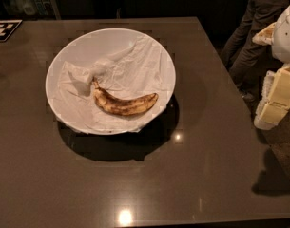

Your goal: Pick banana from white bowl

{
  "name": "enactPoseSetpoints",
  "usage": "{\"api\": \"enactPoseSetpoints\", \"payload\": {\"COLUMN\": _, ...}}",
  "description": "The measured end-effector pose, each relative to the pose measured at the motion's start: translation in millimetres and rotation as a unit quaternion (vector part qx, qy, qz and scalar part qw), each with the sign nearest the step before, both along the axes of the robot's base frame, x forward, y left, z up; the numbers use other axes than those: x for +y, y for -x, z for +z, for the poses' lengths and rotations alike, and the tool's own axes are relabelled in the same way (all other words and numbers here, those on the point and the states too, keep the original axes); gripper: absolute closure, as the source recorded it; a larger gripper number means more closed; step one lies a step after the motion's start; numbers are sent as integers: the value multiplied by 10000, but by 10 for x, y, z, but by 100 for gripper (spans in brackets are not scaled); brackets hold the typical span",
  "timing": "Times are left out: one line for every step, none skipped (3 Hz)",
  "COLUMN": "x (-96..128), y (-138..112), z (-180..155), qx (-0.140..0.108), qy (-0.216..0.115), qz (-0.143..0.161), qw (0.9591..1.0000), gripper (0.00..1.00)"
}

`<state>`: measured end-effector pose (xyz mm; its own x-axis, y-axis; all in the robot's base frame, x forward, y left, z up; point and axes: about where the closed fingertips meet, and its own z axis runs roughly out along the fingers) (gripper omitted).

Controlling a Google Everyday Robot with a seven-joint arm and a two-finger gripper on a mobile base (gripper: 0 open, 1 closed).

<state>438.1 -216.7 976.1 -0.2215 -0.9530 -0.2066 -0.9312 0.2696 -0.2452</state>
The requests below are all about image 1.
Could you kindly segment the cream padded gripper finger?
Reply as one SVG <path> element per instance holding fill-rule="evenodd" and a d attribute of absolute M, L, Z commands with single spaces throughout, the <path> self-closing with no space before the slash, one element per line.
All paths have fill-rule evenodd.
<path fill-rule="evenodd" d="M 261 130 L 270 130 L 280 123 L 289 110 L 290 64 L 284 64 L 276 72 L 268 70 L 264 77 L 254 126 Z"/>

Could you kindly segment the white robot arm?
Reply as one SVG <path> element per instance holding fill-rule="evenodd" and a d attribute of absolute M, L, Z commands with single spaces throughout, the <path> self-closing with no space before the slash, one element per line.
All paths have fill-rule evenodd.
<path fill-rule="evenodd" d="M 258 129 L 270 130 L 290 110 L 290 5 L 276 22 L 257 33 L 252 41 L 262 46 L 270 45 L 273 57 L 283 62 L 276 72 L 266 73 L 254 119 Z"/>

